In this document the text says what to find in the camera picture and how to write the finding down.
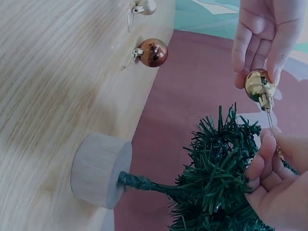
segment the green pine needles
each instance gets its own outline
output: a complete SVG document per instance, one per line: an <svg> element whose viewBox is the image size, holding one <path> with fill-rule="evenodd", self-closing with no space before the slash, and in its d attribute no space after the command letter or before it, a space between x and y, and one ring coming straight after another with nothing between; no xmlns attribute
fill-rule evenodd
<svg viewBox="0 0 308 231"><path fill-rule="evenodd" d="M273 231L244 196L250 192L244 171L258 150L254 135L260 135L261 127L237 116L236 104L225 120L220 106L217 127L214 124L212 118L200 120L190 148L184 148L192 162L174 186L125 172L118 184L165 193L172 200L170 231Z"/></svg>

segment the christmas ornament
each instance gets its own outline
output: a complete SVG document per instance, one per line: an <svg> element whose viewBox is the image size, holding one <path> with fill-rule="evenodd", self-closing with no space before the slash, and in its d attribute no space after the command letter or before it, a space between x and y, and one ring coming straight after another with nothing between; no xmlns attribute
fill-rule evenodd
<svg viewBox="0 0 308 231"><path fill-rule="evenodd" d="M251 71L245 81L245 91L248 97L258 102L261 109L266 112L269 128L272 132L273 121L271 119L271 112L274 107L273 97L276 92L276 85L270 82L267 71L262 68ZM284 157L279 146L277 146L276 151L279 158L283 160Z"/></svg>
<svg viewBox="0 0 308 231"><path fill-rule="evenodd" d="M154 0L136 1L135 7L132 9L134 14L151 15L156 11L156 2Z"/></svg>
<svg viewBox="0 0 308 231"><path fill-rule="evenodd" d="M133 29L135 15L152 15L156 12L157 5L154 0L134 0L134 3L129 6L127 15L128 31L131 32Z"/></svg>
<svg viewBox="0 0 308 231"><path fill-rule="evenodd" d="M122 70L129 67L132 61L137 58L148 67L159 67L165 63L167 57L168 48L166 44L157 38L149 38L133 50L129 64L122 66Z"/></svg>
<svg viewBox="0 0 308 231"><path fill-rule="evenodd" d="M173 202L170 231L273 231L258 218L244 195L251 192L244 172L258 151L254 135L260 135L261 127L238 116L236 104L226 118L219 107L216 126L213 118L205 117L196 127L190 147L184 148L191 164L185 165L171 186L129 174L130 142L90 134L73 162L74 195L112 209L128 187L157 191Z"/></svg>

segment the wooden base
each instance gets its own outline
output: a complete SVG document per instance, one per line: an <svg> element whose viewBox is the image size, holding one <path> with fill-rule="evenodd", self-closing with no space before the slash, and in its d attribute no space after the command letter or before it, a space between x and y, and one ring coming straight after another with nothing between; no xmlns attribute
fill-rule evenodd
<svg viewBox="0 0 308 231"><path fill-rule="evenodd" d="M73 162L73 194L91 204L113 209L123 192L117 179L121 171L129 172L131 158L131 142L100 133L88 135Z"/></svg>

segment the white pattern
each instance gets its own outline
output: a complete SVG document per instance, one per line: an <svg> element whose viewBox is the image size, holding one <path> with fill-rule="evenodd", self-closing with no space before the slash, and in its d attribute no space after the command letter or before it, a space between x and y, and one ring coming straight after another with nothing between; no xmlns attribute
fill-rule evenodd
<svg viewBox="0 0 308 231"><path fill-rule="evenodd" d="M231 7L233 9L231 9L230 5L224 5L224 4L220 4L217 3L214 0L192 0L193 2L199 4L200 6L206 8L208 11L210 11L213 15L217 15L217 14L225 14L225 13L238 13L239 9L236 6L232 6Z"/></svg>

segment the light wood grain surface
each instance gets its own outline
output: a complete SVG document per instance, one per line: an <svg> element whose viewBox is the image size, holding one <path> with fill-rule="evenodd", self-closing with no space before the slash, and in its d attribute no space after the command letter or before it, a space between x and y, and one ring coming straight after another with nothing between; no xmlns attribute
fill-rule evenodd
<svg viewBox="0 0 308 231"><path fill-rule="evenodd" d="M129 0L0 0L0 231L102 229L71 165L91 132L132 139L157 68L121 65L144 39L169 43L175 0L156 2L128 33Z"/></svg>

